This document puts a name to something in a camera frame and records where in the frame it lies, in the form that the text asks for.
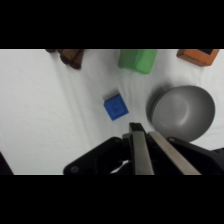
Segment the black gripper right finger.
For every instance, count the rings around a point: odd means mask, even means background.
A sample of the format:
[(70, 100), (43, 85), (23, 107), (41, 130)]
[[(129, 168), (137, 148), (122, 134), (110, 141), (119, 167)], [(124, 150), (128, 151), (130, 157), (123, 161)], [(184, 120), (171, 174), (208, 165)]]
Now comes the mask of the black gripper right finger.
[(159, 132), (150, 132), (150, 137), (183, 175), (200, 175), (200, 172), (186, 160)]

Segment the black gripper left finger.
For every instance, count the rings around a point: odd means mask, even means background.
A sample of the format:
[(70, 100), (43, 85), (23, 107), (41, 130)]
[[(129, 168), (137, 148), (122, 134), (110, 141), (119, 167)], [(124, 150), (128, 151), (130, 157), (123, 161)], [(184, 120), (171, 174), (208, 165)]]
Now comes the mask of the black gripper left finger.
[(130, 124), (130, 144), (135, 175), (153, 175), (145, 131), (140, 123)]

